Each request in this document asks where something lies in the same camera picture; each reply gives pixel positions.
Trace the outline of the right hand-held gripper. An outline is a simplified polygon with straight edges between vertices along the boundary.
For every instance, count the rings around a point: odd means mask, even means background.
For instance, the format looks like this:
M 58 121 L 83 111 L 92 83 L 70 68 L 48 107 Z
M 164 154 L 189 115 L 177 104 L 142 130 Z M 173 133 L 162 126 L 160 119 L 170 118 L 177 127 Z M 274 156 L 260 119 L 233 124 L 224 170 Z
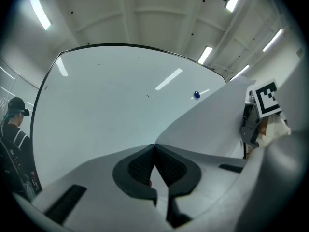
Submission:
M 249 102 L 245 105 L 243 122 L 240 128 L 242 141 L 246 145 L 259 147 L 257 142 L 258 125 L 264 117 L 271 114 L 278 114 L 281 117 L 282 110 L 275 98 L 277 89 L 277 83 L 273 79 L 250 90 Z

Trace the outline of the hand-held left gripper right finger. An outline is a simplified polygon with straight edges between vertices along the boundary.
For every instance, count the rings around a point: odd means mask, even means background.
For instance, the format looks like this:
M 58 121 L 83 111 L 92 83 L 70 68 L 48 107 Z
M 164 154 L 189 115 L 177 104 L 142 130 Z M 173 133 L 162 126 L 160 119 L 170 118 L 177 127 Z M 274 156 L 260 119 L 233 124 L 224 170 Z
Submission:
M 194 220 L 236 181 L 244 159 L 155 145 L 155 166 L 168 188 L 166 220 L 174 228 Z

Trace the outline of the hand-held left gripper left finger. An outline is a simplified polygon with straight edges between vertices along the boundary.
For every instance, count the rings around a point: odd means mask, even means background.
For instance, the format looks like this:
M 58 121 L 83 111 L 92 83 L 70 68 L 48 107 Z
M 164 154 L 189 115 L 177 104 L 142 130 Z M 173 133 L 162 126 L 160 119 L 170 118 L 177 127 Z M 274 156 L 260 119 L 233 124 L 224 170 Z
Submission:
M 91 159 L 45 187 L 33 206 L 70 232 L 169 232 L 149 186 L 154 145 Z

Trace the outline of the person's right hand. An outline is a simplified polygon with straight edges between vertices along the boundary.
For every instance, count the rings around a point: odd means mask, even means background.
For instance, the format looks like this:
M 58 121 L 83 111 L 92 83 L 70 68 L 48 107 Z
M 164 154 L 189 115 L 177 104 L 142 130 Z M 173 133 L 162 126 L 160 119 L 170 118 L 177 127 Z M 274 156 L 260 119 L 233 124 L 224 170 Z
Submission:
M 278 114 L 264 117 L 258 125 L 257 142 L 259 147 L 266 147 L 281 136 L 290 135 L 291 129 Z

